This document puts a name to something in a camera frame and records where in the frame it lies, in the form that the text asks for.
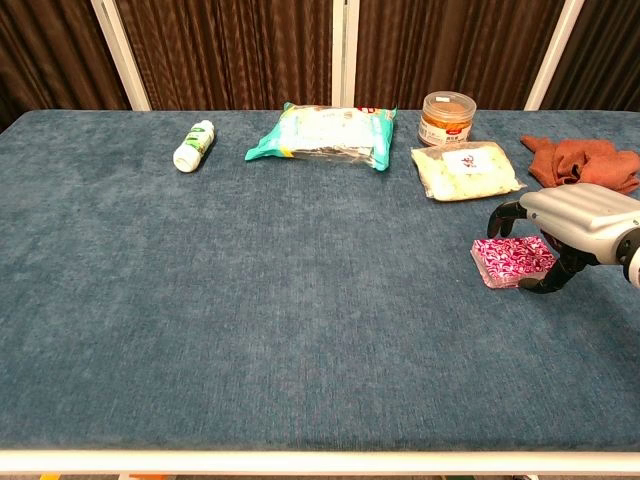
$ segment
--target white table edge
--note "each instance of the white table edge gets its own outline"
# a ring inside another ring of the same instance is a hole
[[[0,474],[633,475],[640,452],[0,450]]]

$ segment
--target plastic jar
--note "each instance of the plastic jar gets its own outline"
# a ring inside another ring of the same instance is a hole
[[[457,92],[433,92],[424,98],[418,136],[427,145],[465,142],[476,102]]]

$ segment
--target brown curtain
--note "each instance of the brown curtain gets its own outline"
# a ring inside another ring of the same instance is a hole
[[[118,0],[154,109],[331,102],[331,0]]]
[[[421,108],[436,90],[523,108],[558,0],[361,0],[355,103]]]
[[[584,3],[541,108],[640,110],[640,1]]]
[[[89,0],[0,1],[0,129],[40,108],[129,108]]]

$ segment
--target white sticker label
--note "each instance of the white sticker label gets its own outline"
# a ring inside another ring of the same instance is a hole
[[[454,174],[489,173],[493,170],[489,152],[480,148],[443,152],[442,159]]]
[[[469,136],[469,130],[471,125],[465,128],[449,129],[438,128],[424,121],[424,118],[420,119],[420,129],[418,134],[420,138],[431,145],[446,145],[447,143],[464,142]]]

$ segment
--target small white bottle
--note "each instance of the small white bottle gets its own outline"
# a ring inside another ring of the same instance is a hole
[[[173,164],[176,168],[185,173],[193,172],[198,168],[214,136],[215,128],[209,120],[202,120],[191,127],[184,141],[173,154]]]

